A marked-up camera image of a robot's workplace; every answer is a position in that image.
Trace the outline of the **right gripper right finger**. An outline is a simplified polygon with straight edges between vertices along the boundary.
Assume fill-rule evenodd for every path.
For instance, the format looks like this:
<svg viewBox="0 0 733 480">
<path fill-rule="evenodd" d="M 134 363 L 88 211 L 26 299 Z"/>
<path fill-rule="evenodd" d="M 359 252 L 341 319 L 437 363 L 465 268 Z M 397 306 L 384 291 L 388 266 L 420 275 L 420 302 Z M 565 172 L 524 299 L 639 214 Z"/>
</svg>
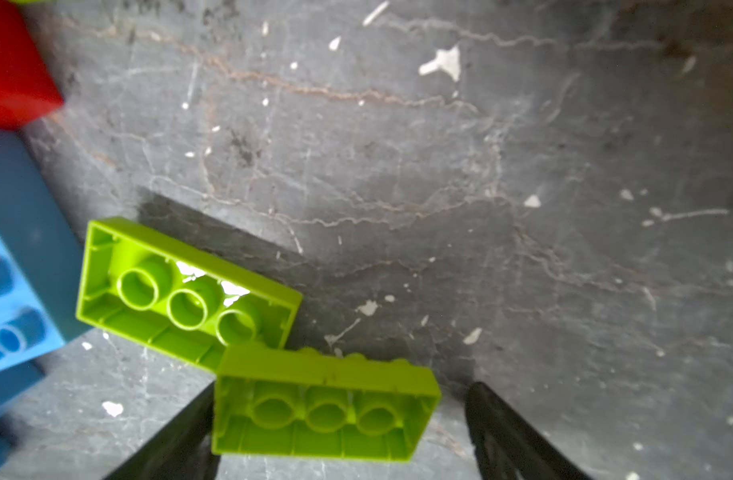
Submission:
<svg viewBox="0 0 733 480">
<path fill-rule="evenodd" d="M 590 480 L 486 384 L 469 386 L 464 413 L 483 479 Z"/>
</svg>

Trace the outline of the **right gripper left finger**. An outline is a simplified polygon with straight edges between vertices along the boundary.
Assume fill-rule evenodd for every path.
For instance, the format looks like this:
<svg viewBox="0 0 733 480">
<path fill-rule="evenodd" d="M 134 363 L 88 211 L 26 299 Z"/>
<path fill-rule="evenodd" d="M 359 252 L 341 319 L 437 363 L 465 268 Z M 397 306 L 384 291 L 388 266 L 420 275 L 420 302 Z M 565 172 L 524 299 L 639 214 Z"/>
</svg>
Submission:
<svg viewBox="0 0 733 480">
<path fill-rule="evenodd" d="M 216 479 L 222 456 L 212 453 L 214 387 L 206 386 L 106 479 Z"/>
</svg>

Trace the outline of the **green lego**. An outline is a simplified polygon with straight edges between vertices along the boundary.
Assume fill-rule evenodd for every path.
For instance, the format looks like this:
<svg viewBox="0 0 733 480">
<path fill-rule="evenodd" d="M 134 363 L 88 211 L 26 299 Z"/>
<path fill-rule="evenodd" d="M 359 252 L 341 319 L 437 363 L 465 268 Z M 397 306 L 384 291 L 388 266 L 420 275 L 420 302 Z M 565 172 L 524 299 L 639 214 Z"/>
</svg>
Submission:
<svg viewBox="0 0 733 480">
<path fill-rule="evenodd" d="M 226 349 L 282 349 L 304 296 L 123 217 L 86 232 L 78 320 L 216 372 Z"/>
<path fill-rule="evenodd" d="M 232 347 L 216 373 L 212 452 L 408 462 L 440 400 L 433 372 L 405 359 Z"/>
</svg>

